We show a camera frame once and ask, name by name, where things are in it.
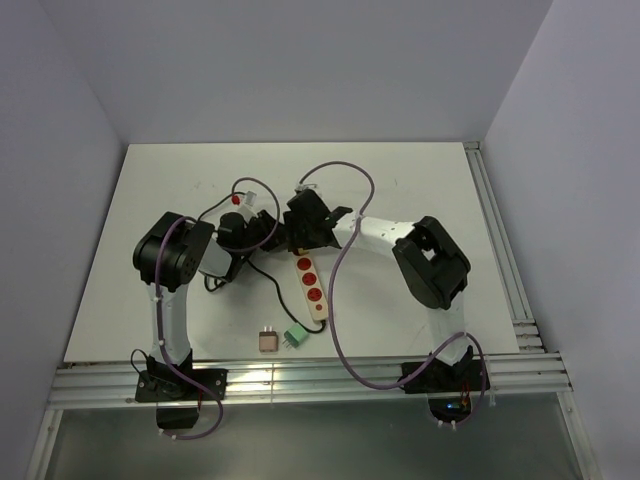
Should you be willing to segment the beige power strip red sockets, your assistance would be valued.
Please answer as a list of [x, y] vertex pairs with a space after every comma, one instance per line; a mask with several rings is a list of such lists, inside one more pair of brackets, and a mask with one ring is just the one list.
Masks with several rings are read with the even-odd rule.
[[307, 252], [295, 254], [294, 263], [311, 319], [320, 324], [328, 319], [328, 303], [315, 264]]

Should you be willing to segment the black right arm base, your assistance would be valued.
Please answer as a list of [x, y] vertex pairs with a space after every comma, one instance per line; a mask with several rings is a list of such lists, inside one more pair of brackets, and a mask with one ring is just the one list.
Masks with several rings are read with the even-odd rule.
[[477, 404], [472, 395], [478, 393], [478, 399], [482, 400], [490, 387], [484, 361], [475, 358], [469, 346], [462, 359], [453, 366], [435, 359], [400, 389], [408, 395], [428, 395], [429, 411], [436, 422], [454, 428], [474, 412]]

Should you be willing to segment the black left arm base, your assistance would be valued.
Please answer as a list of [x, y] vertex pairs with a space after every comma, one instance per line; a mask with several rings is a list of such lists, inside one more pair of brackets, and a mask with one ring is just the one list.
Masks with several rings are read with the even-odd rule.
[[178, 432], [193, 428], [200, 416], [203, 401], [223, 400], [228, 370], [193, 369], [190, 359], [177, 369], [211, 391], [203, 392], [176, 375], [167, 365], [149, 357], [146, 369], [139, 374], [135, 402], [156, 405], [156, 424], [164, 430]]

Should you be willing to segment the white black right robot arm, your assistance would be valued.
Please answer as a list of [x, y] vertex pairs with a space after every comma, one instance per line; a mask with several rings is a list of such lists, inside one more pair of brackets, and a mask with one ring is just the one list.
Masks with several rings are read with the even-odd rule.
[[365, 207], [355, 211], [338, 206], [331, 210], [312, 189], [298, 191], [287, 207], [283, 220], [289, 250], [339, 250], [329, 277], [327, 323], [338, 358], [349, 374], [369, 388], [384, 388], [360, 377], [352, 368], [335, 326], [338, 269], [349, 250], [356, 248], [394, 259], [413, 298], [422, 306], [445, 314], [443, 320], [431, 323], [431, 331], [440, 344], [419, 368], [390, 387], [404, 386], [434, 364], [435, 383], [446, 390], [457, 388], [466, 379], [473, 361], [473, 340], [466, 332], [458, 301], [468, 286], [471, 263], [440, 221], [432, 216], [417, 222], [383, 220], [367, 216]]

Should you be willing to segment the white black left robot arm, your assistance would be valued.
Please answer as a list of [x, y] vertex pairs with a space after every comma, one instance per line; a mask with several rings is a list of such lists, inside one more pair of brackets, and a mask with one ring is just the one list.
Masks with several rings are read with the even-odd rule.
[[187, 333], [186, 302], [198, 274], [229, 283], [257, 249], [269, 251], [286, 241], [284, 225], [267, 211], [247, 217], [231, 212], [214, 226], [166, 212], [138, 242], [133, 266], [147, 285], [153, 307], [153, 343], [149, 364], [167, 366], [159, 388], [183, 399], [195, 386], [192, 347]]

